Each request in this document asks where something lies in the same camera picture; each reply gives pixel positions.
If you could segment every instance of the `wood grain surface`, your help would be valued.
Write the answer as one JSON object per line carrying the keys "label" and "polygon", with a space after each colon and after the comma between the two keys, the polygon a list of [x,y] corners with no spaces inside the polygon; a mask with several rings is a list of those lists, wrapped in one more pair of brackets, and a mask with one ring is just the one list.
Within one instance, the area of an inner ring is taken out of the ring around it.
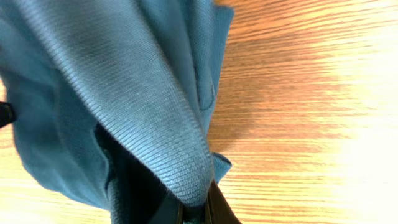
{"label": "wood grain surface", "polygon": [[[243,223],[398,223],[398,1],[235,8],[211,150]],[[0,132],[0,223],[109,223],[38,186]]]}

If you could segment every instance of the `knit fabric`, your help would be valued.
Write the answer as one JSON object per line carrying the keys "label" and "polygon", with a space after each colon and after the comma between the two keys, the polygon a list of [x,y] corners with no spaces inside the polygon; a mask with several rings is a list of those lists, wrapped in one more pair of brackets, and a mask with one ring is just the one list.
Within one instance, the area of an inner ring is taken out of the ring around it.
{"label": "knit fabric", "polygon": [[0,1],[0,73],[25,169],[114,223],[157,209],[135,202],[143,183],[203,205],[230,168],[206,134],[232,16],[209,0]]}

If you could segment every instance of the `blue cloth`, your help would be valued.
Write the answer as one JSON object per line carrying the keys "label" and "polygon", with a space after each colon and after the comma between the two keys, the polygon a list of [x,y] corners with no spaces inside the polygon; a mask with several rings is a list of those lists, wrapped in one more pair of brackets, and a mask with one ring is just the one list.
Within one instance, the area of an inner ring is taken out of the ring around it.
{"label": "blue cloth", "polygon": [[231,166],[206,134],[232,16],[210,0],[0,1],[25,169],[113,223],[147,222],[169,193],[203,205]]}

